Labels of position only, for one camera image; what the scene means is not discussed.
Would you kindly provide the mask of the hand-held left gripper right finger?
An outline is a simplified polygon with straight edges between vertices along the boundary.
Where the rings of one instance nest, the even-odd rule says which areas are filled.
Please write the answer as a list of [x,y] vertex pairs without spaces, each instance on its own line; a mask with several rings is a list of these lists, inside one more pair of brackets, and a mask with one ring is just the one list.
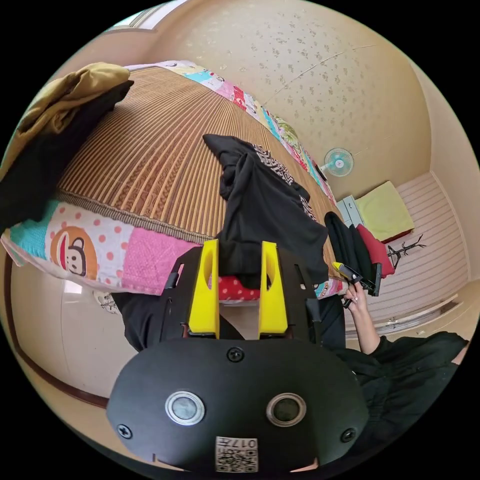
[[288,329],[281,265],[277,245],[261,244],[261,275],[258,312],[260,336],[283,336]]

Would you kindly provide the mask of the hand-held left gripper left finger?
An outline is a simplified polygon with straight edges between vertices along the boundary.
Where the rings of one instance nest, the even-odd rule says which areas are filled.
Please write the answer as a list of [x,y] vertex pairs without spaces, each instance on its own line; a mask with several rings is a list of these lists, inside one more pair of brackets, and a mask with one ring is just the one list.
[[194,336],[219,336],[219,241],[206,241],[200,249],[188,328]]

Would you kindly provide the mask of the person's right hand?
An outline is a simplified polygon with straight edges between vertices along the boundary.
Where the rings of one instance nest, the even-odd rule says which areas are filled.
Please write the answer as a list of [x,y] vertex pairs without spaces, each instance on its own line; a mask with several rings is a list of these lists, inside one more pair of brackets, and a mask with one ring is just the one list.
[[352,314],[368,312],[366,294],[361,282],[351,283],[343,297],[343,307]]

